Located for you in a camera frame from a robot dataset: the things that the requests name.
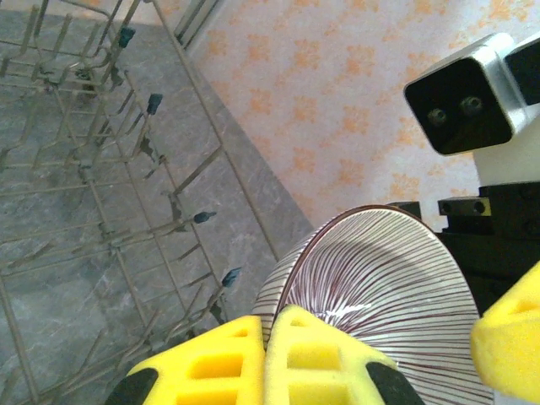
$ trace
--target plate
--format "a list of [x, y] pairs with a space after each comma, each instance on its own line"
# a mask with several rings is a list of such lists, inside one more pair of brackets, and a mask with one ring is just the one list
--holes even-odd
[[470, 357], [478, 311], [467, 282], [435, 233], [408, 213], [354, 208], [295, 246], [256, 300], [265, 343], [287, 304], [390, 356], [426, 404], [493, 404]]

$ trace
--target gray tile floor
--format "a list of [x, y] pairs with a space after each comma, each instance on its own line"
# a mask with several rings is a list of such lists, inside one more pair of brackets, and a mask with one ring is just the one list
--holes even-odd
[[[27, 13], [0, 9], [0, 39], [18, 40], [27, 18]], [[46, 18], [44, 32], [57, 32], [61, 22], [58, 17]], [[75, 35], [69, 46], [78, 49], [80, 39], [88, 35], [90, 28], [89, 21], [73, 23], [70, 30]], [[166, 152], [172, 177], [182, 182], [213, 153], [219, 142], [165, 33], [152, 26], [137, 25], [134, 28], [137, 33], [123, 52], [121, 63], [135, 78], [144, 98], [151, 93], [164, 95], [153, 121], [152, 135], [159, 149]], [[56, 37], [47, 38], [45, 34], [44, 38], [47, 42]], [[10, 52], [13, 52], [10, 46], [0, 45], [0, 59]], [[40, 145], [56, 136], [62, 115], [51, 94], [45, 92], [35, 96], [28, 90], [4, 86], [3, 80], [10, 78], [0, 78], [0, 149], [16, 142], [24, 130], [28, 110], [34, 108], [34, 101], [36, 120], [24, 146], [11, 149], [0, 170], [1, 279], [39, 391], [47, 391], [76, 373], [96, 337], [104, 331], [92, 359], [96, 369], [105, 370], [103, 375], [83, 388], [57, 398], [56, 402], [99, 404], [112, 384], [137, 361], [114, 370], [116, 363], [111, 354], [133, 345], [140, 338], [143, 325], [116, 253], [107, 246], [102, 249], [103, 245], [98, 243], [102, 237], [98, 227], [100, 216], [89, 188], [25, 193], [83, 183], [76, 165], [37, 165], [32, 168], [20, 164], [31, 161]], [[311, 230], [291, 196], [209, 85], [201, 77], [197, 77], [197, 81], [202, 86], [205, 100], [217, 114], [218, 130], [223, 135], [225, 148], [245, 184], [267, 237], [230, 163], [220, 154], [181, 194], [181, 201], [193, 213], [203, 210], [218, 213], [207, 223], [197, 225], [204, 250], [194, 249], [197, 238], [192, 232], [174, 232], [160, 238], [159, 246], [155, 240], [146, 240], [125, 244], [119, 250], [147, 322], [154, 311], [161, 311], [155, 331], [166, 328], [184, 315], [173, 280], [181, 288], [183, 305], [194, 299], [199, 285], [204, 285], [194, 305], [197, 310], [206, 305], [219, 280], [233, 267], [242, 267], [242, 272], [226, 292], [227, 316], [234, 318], [249, 313], [276, 257], [282, 256]], [[111, 94], [111, 105], [119, 106], [126, 93], [124, 84]], [[75, 100], [78, 110], [95, 108], [95, 100], [79, 96]], [[68, 102], [66, 97], [62, 99], [65, 103]], [[76, 117], [73, 119], [74, 131], [87, 130], [91, 116]], [[130, 147], [132, 141], [122, 140], [121, 144]], [[69, 150], [69, 143], [59, 143], [46, 151], [44, 161], [64, 159]], [[105, 155], [115, 157], [114, 152], [107, 151]], [[172, 185], [163, 165], [144, 180], [152, 168], [150, 163], [148, 157], [142, 156], [128, 165], [102, 163], [93, 168], [94, 181], [103, 185], [98, 187], [103, 209], [117, 232], [147, 230], [171, 221], [167, 193], [172, 192]], [[135, 188], [129, 183], [130, 172], [137, 179]], [[147, 219], [142, 208], [148, 213]], [[54, 234], [49, 232], [82, 223], [93, 225]], [[44, 233], [18, 240], [17, 235], [30, 231]], [[21, 257], [28, 259], [48, 243], [50, 250], [42, 256], [16, 262]], [[177, 260], [189, 251], [191, 254]], [[170, 263], [171, 275], [163, 264], [163, 257]], [[215, 277], [211, 275], [200, 283], [191, 284], [212, 271]], [[208, 315], [199, 328], [215, 325], [216, 321]], [[0, 395], [9, 376], [20, 367], [11, 334], [5, 313], [0, 310]], [[51, 399], [56, 394], [57, 391], [49, 391], [42, 399]], [[24, 378], [19, 377], [7, 403], [21, 403], [29, 397]]]

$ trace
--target dishwasher rack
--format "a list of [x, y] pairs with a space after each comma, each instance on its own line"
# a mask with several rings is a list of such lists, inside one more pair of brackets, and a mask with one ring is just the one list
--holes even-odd
[[[61, 22], [52, 28], [44, 28], [49, 3], [49, 0], [42, 0], [26, 14], [21, 38], [14, 40], [0, 36], [0, 94], [8, 97], [2, 102], [23, 103], [25, 107], [25, 111], [20, 111], [24, 118], [17, 123], [19, 127], [15, 125], [17, 131], [0, 132], [0, 203], [7, 204], [7, 211], [11, 208], [15, 213], [22, 211], [17, 214], [20, 217], [10, 217], [15, 218], [16, 224], [5, 226], [0, 233], [0, 299], [18, 362], [18, 366], [10, 370], [3, 389], [0, 388], [0, 404], [70, 403], [63, 402], [70, 393], [104, 376], [121, 377], [133, 361], [189, 338], [193, 328], [209, 312], [214, 313], [216, 305], [224, 310], [227, 319], [223, 296], [231, 278], [227, 278], [227, 283], [221, 281], [217, 269], [208, 260], [208, 247], [203, 246], [197, 234], [197, 227], [212, 220], [215, 213], [189, 212], [189, 202], [183, 194], [217, 158], [226, 159], [230, 164], [273, 256], [278, 258], [260, 215], [238, 176], [235, 162], [224, 147], [217, 118], [202, 96], [196, 74], [167, 24], [158, 0], [145, 0], [146, 4], [132, 0], [128, 5], [124, 0], [118, 0], [111, 11], [90, 5], [92, 2], [57, 0], [92, 20], [87, 23], [90, 28], [85, 32], [84, 40], [75, 44], [76, 49], [68, 46], [71, 31], [75, 30], [73, 13], [63, 15], [59, 19]], [[119, 19], [122, 7], [126, 6], [125, 17]], [[130, 41], [136, 35], [130, 23], [140, 7], [154, 8], [219, 141], [219, 146], [181, 180], [171, 170], [166, 148], [159, 133], [153, 130], [163, 95], [153, 93], [145, 101], [136, 79], [122, 66], [122, 54], [130, 51]], [[44, 105], [51, 100], [56, 104], [56, 112], [47, 115], [47, 111], [43, 111]], [[49, 119], [47, 117], [56, 120], [58, 125], [54, 131], [42, 132], [40, 128]], [[4, 119], [6, 117], [0, 116], [0, 122]], [[53, 176], [56, 181], [47, 180]], [[160, 193], [168, 198], [172, 216], [172, 219], [158, 223], [152, 219], [152, 207], [141, 191], [155, 176], [164, 178], [165, 190]], [[129, 190], [132, 199], [111, 192], [116, 187]], [[51, 200], [51, 196], [61, 196], [64, 200]], [[48, 202], [51, 207], [56, 204], [56, 208], [48, 208]], [[136, 214], [122, 215], [123, 203], [129, 204]], [[85, 207], [90, 205], [89, 211], [85, 212]], [[35, 211], [36, 207], [42, 209], [43, 214], [35, 215], [37, 219], [27, 219], [25, 209]], [[66, 220], [48, 220], [49, 211], [63, 215], [64, 210], [80, 210], [81, 214], [69, 211], [70, 214], [64, 215]], [[194, 236], [192, 246], [180, 255], [168, 255], [168, 248], [185, 233]], [[139, 296], [140, 291], [133, 282], [132, 264], [125, 254], [126, 249], [137, 250], [146, 242], [155, 244], [159, 262], [138, 268], [136, 273], [162, 267], [171, 286], [164, 295], [174, 295], [180, 303], [181, 318], [166, 327], [156, 327], [162, 310], [149, 310]], [[195, 251], [202, 253], [210, 271], [182, 284], [173, 267]], [[136, 331], [138, 338], [115, 353], [109, 353], [103, 351], [109, 331], [106, 328], [96, 331], [93, 343], [87, 347], [76, 371], [43, 388], [36, 382], [34, 365], [29, 359], [24, 333], [14, 309], [16, 297], [9, 293], [7, 284], [17, 286], [17, 280], [21, 278], [31, 278], [52, 269], [59, 272], [59, 268], [76, 267], [82, 260], [95, 264], [92, 261], [97, 260], [97, 256], [106, 257], [107, 263], [114, 262], [113, 267], [121, 275], [127, 287], [124, 298], [128, 296], [133, 303], [133, 316], [140, 325]], [[236, 275], [238, 268], [231, 273]], [[51, 278], [42, 283], [49, 286]], [[195, 289], [189, 300], [184, 294], [187, 289]], [[205, 290], [204, 305], [198, 308], [196, 303]], [[16, 392], [21, 381], [27, 388], [27, 397], [22, 399]]]

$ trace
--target marble floor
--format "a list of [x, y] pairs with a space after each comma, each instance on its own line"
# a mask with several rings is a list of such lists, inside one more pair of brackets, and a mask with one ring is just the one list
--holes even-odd
[[[27, 13], [0, 7], [0, 39], [16, 41], [27, 18]], [[54, 43], [56, 37], [47, 38], [46, 33], [61, 26], [59, 17], [47, 17], [43, 41]], [[73, 42], [66, 46], [78, 49], [91, 26], [88, 20], [75, 20], [69, 28]], [[215, 326], [218, 318], [249, 313], [277, 258], [311, 231], [292, 197], [195, 72], [202, 96], [215, 115], [215, 127], [211, 125], [164, 31], [150, 25], [132, 27], [136, 34], [120, 64], [133, 77], [144, 102], [152, 93], [164, 96], [153, 117], [151, 136], [159, 150], [165, 151], [168, 170], [153, 164], [151, 151], [128, 164], [94, 165], [90, 180], [88, 174], [81, 174], [81, 164], [24, 163], [33, 161], [43, 142], [60, 132], [62, 112], [54, 90], [35, 94], [4, 86], [9, 75], [0, 78], [0, 149], [8, 151], [0, 153], [0, 398], [9, 394], [7, 404], [30, 403], [31, 398], [27, 373], [21, 372], [24, 359], [17, 355], [12, 339], [10, 315], [40, 400], [100, 404], [137, 361], [130, 359], [116, 367], [112, 354], [133, 347], [141, 339], [144, 325], [155, 323], [146, 343], [155, 342], [160, 331], [190, 310], [186, 309], [189, 303], [193, 302], [192, 312], [202, 311], [221, 278], [234, 267], [242, 269], [237, 282], [225, 291], [222, 313], [218, 317], [207, 314], [189, 333]], [[13, 54], [11, 48], [0, 44], [0, 60]], [[124, 81], [108, 102], [117, 108], [127, 92]], [[60, 97], [64, 105], [68, 95]], [[74, 111], [97, 108], [96, 100], [84, 98], [84, 94], [77, 94], [73, 106]], [[19, 138], [17, 143], [19, 134], [26, 133], [29, 110], [34, 111], [34, 125], [24, 141]], [[93, 115], [80, 112], [71, 117], [75, 132], [92, 126]], [[118, 120], [111, 118], [111, 125], [120, 125]], [[216, 153], [220, 148], [216, 130], [226, 153]], [[119, 142], [126, 148], [130, 145], [128, 140]], [[69, 150], [67, 144], [55, 144], [46, 151], [47, 161], [63, 161]], [[211, 156], [215, 157], [212, 163], [178, 198], [182, 215], [216, 212], [215, 217], [196, 225], [196, 233], [187, 226], [187, 232], [170, 232], [157, 238], [159, 241], [121, 240], [118, 248], [101, 249], [105, 233], [102, 210], [111, 227], [108, 235], [151, 235], [144, 232], [175, 218], [178, 207], [171, 199], [171, 178], [181, 184]], [[106, 157], [113, 162], [118, 156], [111, 153]], [[101, 207], [89, 182], [98, 185]], [[60, 190], [65, 186], [73, 187]], [[44, 189], [50, 192], [36, 192]], [[29, 233], [34, 236], [19, 237]], [[95, 366], [92, 371], [103, 372], [92, 381], [80, 375], [59, 386], [78, 372], [98, 336], [101, 339], [89, 364]], [[184, 338], [188, 336], [178, 337], [180, 341]]]

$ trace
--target white plate with purple stripes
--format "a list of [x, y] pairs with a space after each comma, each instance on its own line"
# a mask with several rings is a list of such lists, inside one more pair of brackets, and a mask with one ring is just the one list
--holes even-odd
[[494, 403], [470, 357], [478, 312], [467, 283], [433, 231], [408, 213], [354, 208], [295, 246], [257, 297], [265, 343], [287, 304], [393, 358], [426, 404]]

